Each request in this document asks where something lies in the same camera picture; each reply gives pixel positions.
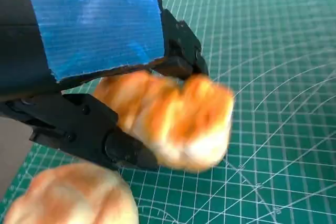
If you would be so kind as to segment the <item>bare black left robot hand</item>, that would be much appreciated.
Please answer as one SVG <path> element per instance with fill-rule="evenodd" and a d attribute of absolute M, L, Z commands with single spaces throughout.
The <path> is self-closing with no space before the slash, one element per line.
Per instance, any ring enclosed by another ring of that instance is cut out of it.
<path fill-rule="evenodd" d="M 97 165 L 155 170 L 118 112 L 66 90 L 136 70 L 207 74 L 201 51 L 162 0 L 1 0 L 1 116 L 30 126 L 31 141 Z"/>

